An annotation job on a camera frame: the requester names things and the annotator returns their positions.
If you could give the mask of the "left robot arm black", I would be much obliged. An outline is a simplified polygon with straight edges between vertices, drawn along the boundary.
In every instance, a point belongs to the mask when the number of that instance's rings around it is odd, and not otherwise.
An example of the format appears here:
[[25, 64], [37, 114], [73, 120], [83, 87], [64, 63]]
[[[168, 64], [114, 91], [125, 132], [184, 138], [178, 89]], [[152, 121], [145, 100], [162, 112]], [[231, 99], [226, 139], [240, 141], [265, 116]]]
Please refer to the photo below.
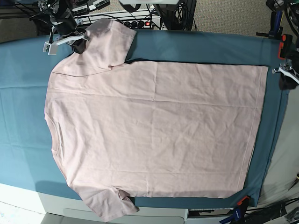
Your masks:
[[279, 35], [280, 45], [278, 57], [284, 62], [273, 73], [280, 74], [279, 88], [281, 90], [293, 90], [299, 85], [299, 2], [297, 0], [284, 0], [282, 3], [275, 1], [279, 12], [285, 18], [296, 37], [295, 49], [292, 49], [292, 35]]

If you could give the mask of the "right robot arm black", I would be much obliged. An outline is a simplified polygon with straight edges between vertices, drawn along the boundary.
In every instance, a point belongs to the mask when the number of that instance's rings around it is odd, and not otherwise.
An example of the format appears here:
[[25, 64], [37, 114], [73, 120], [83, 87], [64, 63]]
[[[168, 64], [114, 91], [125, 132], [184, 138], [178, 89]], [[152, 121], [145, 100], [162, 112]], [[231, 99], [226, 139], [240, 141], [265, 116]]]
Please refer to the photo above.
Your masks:
[[58, 46], [68, 44], [73, 52], [82, 54], [89, 37], [82, 19], [75, 19], [71, 12], [71, 5], [67, 0], [40, 0], [38, 6], [41, 13], [49, 16], [50, 36], [44, 43], [43, 52], [56, 55]]

